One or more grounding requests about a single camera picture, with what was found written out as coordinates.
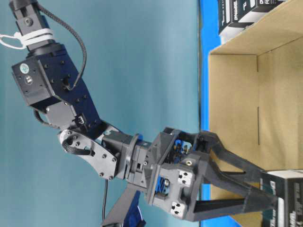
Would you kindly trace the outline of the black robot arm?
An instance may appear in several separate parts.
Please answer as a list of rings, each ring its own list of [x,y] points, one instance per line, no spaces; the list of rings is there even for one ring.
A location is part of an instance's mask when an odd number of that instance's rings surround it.
[[[215,133],[165,128],[147,142],[100,119],[83,71],[55,41],[46,18],[80,36],[36,0],[11,0],[9,6],[18,26],[14,38],[28,50],[12,67],[13,77],[36,119],[58,129],[64,151],[100,177],[127,182],[102,226],[145,226],[141,193],[148,204],[192,222],[275,208],[277,197],[255,187],[262,168],[227,150]]]

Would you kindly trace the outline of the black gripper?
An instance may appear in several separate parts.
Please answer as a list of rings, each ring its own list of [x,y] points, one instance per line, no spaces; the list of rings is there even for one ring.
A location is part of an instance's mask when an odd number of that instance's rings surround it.
[[[201,221],[270,210],[277,197],[256,187],[263,168],[229,151],[216,133],[186,133],[166,128],[148,149],[151,177],[146,194],[150,205],[176,218]],[[238,168],[223,171],[214,158]],[[202,182],[241,195],[237,199],[199,201]]]

